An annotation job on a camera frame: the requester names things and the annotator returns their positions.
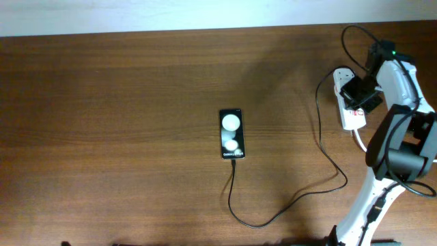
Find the black smartphone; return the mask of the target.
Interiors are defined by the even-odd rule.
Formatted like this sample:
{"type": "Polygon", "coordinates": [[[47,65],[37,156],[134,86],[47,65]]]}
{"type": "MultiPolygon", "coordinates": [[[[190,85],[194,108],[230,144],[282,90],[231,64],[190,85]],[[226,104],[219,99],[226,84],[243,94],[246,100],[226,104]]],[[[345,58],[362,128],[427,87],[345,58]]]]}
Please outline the black smartphone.
{"type": "Polygon", "coordinates": [[[221,109],[219,111],[219,129],[221,157],[223,159],[243,159],[246,151],[242,110],[221,109]]]}

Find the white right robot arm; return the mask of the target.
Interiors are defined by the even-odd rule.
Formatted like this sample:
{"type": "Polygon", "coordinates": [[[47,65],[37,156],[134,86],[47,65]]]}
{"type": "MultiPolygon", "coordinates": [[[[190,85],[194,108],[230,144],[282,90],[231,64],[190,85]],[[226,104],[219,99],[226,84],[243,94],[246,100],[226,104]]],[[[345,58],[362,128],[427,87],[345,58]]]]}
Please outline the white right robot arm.
{"type": "Polygon", "coordinates": [[[349,68],[334,71],[343,128],[356,132],[381,103],[388,112],[365,148],[367,173],[358,197],[326,245],[370,245],[392,203],[420,185],[436,157],[436,112],[423,97],[412,58],[397,53],[392,42],[377,41],[366,68],[364,78],[349,68]]]}

